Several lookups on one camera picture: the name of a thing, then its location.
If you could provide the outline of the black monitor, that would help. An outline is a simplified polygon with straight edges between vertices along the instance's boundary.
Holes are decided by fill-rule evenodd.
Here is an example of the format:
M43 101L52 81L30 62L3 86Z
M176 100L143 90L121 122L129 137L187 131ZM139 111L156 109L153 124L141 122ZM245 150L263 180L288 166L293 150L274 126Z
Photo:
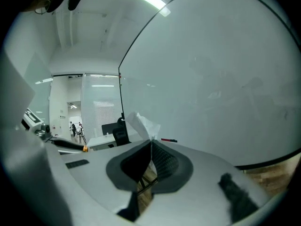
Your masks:
M104 124L102 125L102 133L104 136L110 135L113 133L113 130L118 128L119 124L117 122L115 123L109 123L109 124Z

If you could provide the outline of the thin-rimmed eyeglasses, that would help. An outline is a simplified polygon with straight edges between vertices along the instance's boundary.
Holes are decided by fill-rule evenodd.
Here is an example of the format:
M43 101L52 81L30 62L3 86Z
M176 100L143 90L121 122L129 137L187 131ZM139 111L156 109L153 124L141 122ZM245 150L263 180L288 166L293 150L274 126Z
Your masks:
M51 4L50 0L42 0L37 4L34 12L36 14L43 15L48 12L50 4Z

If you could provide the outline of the white ceiling pipes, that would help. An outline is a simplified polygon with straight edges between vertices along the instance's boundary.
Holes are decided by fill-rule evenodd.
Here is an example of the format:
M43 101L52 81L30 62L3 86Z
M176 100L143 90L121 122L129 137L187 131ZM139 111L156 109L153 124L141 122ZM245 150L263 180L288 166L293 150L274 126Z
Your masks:
M56 31L61 50L64 51L78 43L78 14L66 9L55 11Z

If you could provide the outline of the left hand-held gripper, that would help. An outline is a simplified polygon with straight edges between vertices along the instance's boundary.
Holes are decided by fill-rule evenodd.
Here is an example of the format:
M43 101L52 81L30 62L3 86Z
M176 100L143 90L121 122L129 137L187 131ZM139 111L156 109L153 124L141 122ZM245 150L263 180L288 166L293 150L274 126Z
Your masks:
M29 108L27 108L27 110L24 113L22 119L22 128L25 129L26 131L32 132L34 135L38 136L41 140L47 140L51 138L50 126L46 124L36 114L34 114ZM79 153L83 153L83 151L85 150L83 145L76 144L74 142L65 139L52 138L51 143L58 147L73 149L73 150L58 149L58 152L61 155L79 154Z

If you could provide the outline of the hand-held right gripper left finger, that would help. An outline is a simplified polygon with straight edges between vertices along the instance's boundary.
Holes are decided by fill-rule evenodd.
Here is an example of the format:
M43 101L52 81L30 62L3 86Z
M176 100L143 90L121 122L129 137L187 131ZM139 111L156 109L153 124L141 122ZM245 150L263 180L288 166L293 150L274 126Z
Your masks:
M151 160L151 141L62 159L76 182L97 203L117 215L139 215L138 182Z

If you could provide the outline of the white desk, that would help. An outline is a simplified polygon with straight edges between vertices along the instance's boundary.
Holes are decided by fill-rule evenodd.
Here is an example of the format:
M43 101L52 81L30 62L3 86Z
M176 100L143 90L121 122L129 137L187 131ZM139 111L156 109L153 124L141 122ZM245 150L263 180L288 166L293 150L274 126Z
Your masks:
M104 150L112 147L117 147L117 143L112 134L106 136L100 136L96 138L92 138L87 143L87 147L89 151L98 151Z

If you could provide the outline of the black office chair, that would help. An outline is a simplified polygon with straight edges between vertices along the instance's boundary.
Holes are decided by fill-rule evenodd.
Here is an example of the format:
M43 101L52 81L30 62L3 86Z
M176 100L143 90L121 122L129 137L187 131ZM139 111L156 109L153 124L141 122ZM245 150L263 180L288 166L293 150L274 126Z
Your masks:
M126 123L122 117L117 121L117 127L112 131L116 145L122 146L131 143L128 138Z

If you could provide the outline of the black-framed whiteboard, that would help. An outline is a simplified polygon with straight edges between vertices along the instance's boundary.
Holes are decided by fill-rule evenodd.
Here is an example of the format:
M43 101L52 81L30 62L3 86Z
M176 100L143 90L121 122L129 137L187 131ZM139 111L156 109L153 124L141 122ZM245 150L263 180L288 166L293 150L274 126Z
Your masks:
M301 52L259 0L173 0L127 51L124 117L235 166L301 152Z

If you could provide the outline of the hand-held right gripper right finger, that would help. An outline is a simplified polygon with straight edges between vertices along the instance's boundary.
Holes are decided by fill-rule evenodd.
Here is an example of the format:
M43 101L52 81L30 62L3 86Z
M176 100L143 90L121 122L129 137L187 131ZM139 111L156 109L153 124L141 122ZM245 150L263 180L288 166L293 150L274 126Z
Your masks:
M270 199L242 171L210 153L154 140L152 162L158 182L151 189L150 205L137 220L139 226L231 225L231 203L219 185L226 173L258 208Z

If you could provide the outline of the white paper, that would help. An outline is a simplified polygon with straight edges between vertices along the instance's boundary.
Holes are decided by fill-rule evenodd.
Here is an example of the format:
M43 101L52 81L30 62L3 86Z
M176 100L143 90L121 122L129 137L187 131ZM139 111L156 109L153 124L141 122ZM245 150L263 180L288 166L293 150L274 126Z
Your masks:
M148 120L138 112L130 113L126 118L127 122L142 139L157 140L161 125Z

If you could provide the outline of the frosted glass partition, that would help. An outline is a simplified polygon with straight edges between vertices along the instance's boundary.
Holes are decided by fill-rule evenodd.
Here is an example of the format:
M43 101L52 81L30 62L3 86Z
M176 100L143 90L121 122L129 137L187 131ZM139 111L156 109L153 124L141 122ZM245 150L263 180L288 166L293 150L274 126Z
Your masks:
M121 113L119 76L84 74L81 85L81 116L86 140L106 135L102 126L117 123Z

